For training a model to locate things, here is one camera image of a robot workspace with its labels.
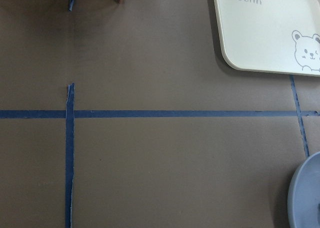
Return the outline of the blue round plate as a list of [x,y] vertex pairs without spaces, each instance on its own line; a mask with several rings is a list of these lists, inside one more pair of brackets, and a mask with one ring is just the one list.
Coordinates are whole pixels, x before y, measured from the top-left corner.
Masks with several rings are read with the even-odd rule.
[[308,157],[294,172],[287,196],[290,227],[320,226],[320,153]]

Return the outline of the cream bear tray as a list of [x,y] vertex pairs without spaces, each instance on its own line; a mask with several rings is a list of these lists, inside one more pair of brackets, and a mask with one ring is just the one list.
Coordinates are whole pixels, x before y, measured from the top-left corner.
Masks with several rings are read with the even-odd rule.
[[236,70],[318,76],[320,0],[214,0],[221,52]]

